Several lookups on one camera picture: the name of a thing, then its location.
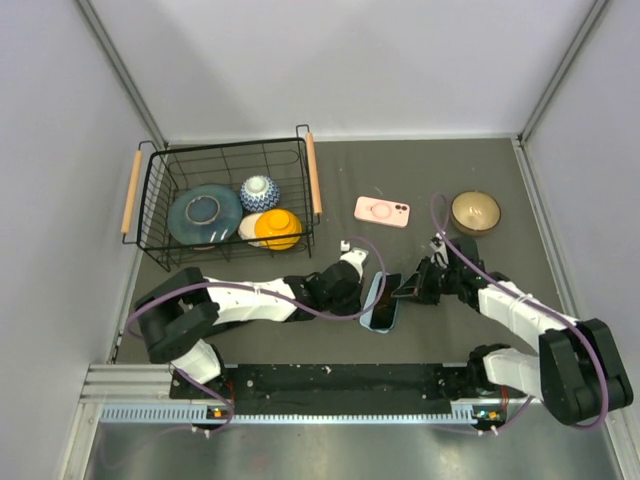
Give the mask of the light blue phone case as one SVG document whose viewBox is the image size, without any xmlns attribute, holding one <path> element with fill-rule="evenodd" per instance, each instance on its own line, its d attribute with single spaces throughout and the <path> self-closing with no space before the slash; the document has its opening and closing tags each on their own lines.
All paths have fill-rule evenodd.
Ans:
<svg viewBox="0 0 640 480">
<path fill-rule="evenodd" d="M 394 326 L 390 330 L 382 331 L 382 332 L 373 331 L 369 327 L 369 322 L 370 322 L 370 319 L 371 319 L 372 311 L 375 308 L 376 304 L 381 299 L 381 296 L 382 296 L 382 293 L 383 293 L 383 289 L 385 288 L 386 276 L 387 275 L 388 274 L 383 276 L 381 271 L 377 272 L 374 275 L 372 283 L 371 283 L 371 286 L 370 286 L 369 291 L 368 291 L 368 294 L 366 296 L 366 300 L 364 302 L 364 309 L 367 309 L 370 306 L 373 306 L 373 308 L 371 310 L 369 310 L 368 312 L 363 313 L 359 318 L 359 323 L 360 323 L 360 325 L 362 327 L 366 328 L 369 331 L 380 333 L 380 334 L 389 333 L 394 328 L 395 323 L 396 323 L 397 312 L 398 312 L 398 300 L 396 299 L 397 300 L 397 312 L 396 312 Z"/>
</svg>

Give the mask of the teal smartphone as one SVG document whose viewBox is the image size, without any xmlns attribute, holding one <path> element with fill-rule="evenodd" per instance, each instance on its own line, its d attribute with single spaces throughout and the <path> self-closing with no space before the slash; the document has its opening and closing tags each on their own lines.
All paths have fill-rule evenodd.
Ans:
<svg viewBox="0 0 640 480">
<path fill-rule="evenodd" d="M 401 274 L 388 274 L 381 299 L 372 311 L 369 327 L 373 331 L 388 331 L 395 323 L 397 312 L 397 300 L 392 296 L 393 292 L 402 284 Z"/>
</svg>

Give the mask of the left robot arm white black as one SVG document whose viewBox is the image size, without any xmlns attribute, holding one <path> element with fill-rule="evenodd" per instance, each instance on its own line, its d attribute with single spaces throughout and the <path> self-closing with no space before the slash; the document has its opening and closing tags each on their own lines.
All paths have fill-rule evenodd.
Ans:
<svg viewBox="0 0 640 480">
<path fill-rule="evenodd" d="M 173 365 L 212 397 L 226 387 L 227 374 L 207 337 L 250 321 L 354 316 L 363 273 L 363 262 L 347 254 L 322 272 L 269 282 L 223 282 L 188 267 L 137 300 L 134 322 L 151 363 Z"/>
</svg>

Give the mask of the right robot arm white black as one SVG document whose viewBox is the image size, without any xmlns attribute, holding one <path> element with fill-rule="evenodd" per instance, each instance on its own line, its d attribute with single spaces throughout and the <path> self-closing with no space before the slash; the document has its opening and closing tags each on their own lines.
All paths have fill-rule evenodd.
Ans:
<svg viewBox="0 0 640 480">
<path fill-rule="evenodd" d="M 392 293 L 398 300 L 436 305 L 444 295 L 498 322 L 533 349 L 481 345 L 467 361 L 467 384 L 487 396 L 511 387 L 542 401 L 560 423 L 577 426 L 632 404 L 634 392 L 610 328 L 580 321 L 524 293 L 508 277 L 488 272 L 470 237 L 435 235 L 433 252 Z"/>
</svg>

